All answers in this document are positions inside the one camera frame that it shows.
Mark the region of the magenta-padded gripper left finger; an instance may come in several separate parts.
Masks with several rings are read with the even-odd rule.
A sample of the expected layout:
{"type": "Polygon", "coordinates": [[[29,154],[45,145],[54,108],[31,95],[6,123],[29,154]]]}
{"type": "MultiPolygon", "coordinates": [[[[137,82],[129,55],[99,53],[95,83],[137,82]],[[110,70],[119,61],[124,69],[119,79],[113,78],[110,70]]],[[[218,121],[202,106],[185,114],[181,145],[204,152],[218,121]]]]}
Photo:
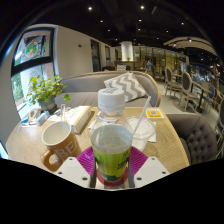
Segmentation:
{"type": "Polygon", "coordinates": [[[68,157],[56,171],[56,175],[84,188],[96,186],[96,163],[91,147],[77,157],[68,157]]]}

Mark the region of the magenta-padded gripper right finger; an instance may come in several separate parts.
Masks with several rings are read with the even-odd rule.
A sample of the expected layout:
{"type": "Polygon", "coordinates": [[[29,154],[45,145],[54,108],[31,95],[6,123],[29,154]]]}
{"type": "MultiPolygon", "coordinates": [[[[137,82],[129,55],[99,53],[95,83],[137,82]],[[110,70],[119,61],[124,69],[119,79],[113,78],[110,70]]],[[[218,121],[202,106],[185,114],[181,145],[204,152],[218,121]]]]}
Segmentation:
{"type": "Polygon", "coordinates": [[[128,163],[130,188],[143,187],[167,175],[169,175],[169,171],[156,157],[147,157],[137,148],[131,148],[128,163]]]}

